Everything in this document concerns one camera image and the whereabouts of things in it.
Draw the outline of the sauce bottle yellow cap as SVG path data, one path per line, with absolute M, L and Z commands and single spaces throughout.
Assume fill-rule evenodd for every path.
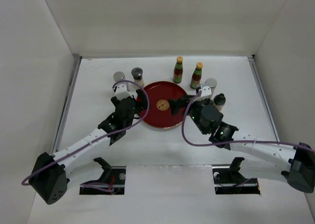
M 203 68 L 203 63 L 198 62 L 192 74 L 190 85 L 189 85 L 192 89 L 196 89 L 197 86 L 200 84 L 200 81 L 202 78 L 202 68 Z
M 183 57 L 178 56 L 173 71 L 173 82 L 176 84 L 181 83 L 183 76 Z

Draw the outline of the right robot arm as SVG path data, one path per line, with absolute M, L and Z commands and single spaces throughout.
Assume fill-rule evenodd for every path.
M 206 147 L 215 146 L 258 159 L 234 158 L 228 170 L 231 181 L 241 182 L 248 175 L 250 178 L 282 181 L 300 192 L 314 192 L 315 151 L 308 144 L 264 141 L 241 134 L 236 126 L 223 122 L 223 114 L 209 98 L 202 99 L 199 94 L 168 102 L 172 115 L 183 108 L 183 118 L 189 116 L 203 135 L 209 135 Z

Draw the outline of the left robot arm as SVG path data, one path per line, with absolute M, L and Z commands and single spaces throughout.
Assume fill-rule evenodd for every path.
M 143 89 L 136 93 L 137 98 L 112 97 L 115 111 L 80 141 L 52 155 L 44 152 L 38 156 L 29 184 L 46 204 L 56 203 L 75 186 L 109 194 L 122 189 L 124 183 L 118 181 L 122 170 L 113 168 L 105 154 L 135 125 L 134 116 L 149 109 L 147 93 Z

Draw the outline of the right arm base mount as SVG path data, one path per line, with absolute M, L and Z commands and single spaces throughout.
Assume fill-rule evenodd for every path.
M 215 193 L 217 195 L 258 194 L 260 187 L 257 178 L 245 178 L 240 173 L 240 165 L 245 159 L 236 157 L 231 164 L 212 166 Z

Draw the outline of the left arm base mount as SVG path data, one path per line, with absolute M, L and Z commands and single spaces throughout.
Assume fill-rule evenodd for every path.
M 126 182 L 126 166 L 111 166 L 102 158 L 94 159 L 103 169 L 96 180 L 87 181 L 81 186 L 80 195 L 124 195 Z

